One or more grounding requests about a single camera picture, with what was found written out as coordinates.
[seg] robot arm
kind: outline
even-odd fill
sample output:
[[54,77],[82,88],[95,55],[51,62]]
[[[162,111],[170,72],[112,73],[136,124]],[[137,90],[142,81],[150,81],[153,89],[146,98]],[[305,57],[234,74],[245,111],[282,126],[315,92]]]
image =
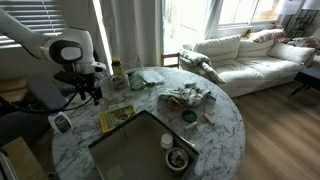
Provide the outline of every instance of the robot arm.
[[58,64],[72,64],[73,71],[91,74],[106,69],[95,62],[89,32],[69,28],[62,34],[50,37],[22,25],[0,7],[0,33],[21,44],[32,56]]

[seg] round marble table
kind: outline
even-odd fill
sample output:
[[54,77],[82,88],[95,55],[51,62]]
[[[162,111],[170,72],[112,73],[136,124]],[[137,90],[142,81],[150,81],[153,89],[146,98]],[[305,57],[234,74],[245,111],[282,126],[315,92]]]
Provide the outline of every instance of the round marble table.
[[[102,136],[98,120],[101,111],[133,104],[137,111],[147,110],[162,120],[178,135],[195,144],[199,160],[189,179],[231,179],[235,174],[245,147],[245,130],[242,117],[233,103],[218,86],[198,75],[170,68],[151,68],[165,78],[165,83],[141,91],[128,88],[114,91],[109,80],[101,82],[104,99],[100,105],[90,103],[69,114],[74,125],[65,134],[55,134],[52,143],[53,161],[61,179],[99,179],[99,173],[90,156],[88,145]],[[182,111],[170,111],[158,95],[164,89],[177,89],[196,82],[197,87],[211,90],[214,104],[204,101],[190,109],[198,115],[195,129],[185,130],[188,124],[181,119]],[[213,126],[203,118],[213,117]]]

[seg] window blinds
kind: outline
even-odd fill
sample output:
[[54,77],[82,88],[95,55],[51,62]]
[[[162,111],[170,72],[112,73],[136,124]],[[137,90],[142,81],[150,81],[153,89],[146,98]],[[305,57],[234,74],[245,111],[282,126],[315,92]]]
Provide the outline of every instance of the window blinds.
[[[35,32],[55,36],[66,28],[56,0],[0,0],[0,6]],[[14,40],[0,34],[0,47],[14,45]]]

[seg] lamp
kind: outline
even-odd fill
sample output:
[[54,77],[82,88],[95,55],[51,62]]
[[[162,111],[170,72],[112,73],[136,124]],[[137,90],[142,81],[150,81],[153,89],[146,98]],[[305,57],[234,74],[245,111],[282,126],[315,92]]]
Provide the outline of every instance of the lamp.
[[319,0],[306,0],[302,9],[307,10],[320,10],[320,1]]
[[284,29],[287,29],[292,16],[298,12],[301,3],[302,0],[280,0],[276,9],[277,14],[291,15]]

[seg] yellow book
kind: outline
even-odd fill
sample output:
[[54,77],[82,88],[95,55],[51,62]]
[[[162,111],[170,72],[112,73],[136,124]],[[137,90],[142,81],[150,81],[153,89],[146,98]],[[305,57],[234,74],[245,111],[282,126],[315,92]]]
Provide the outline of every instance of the yellow book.
[[99,114],[102,133],[107,133],[131,116],[137,114],[132,104],[117,109],[104,111]]

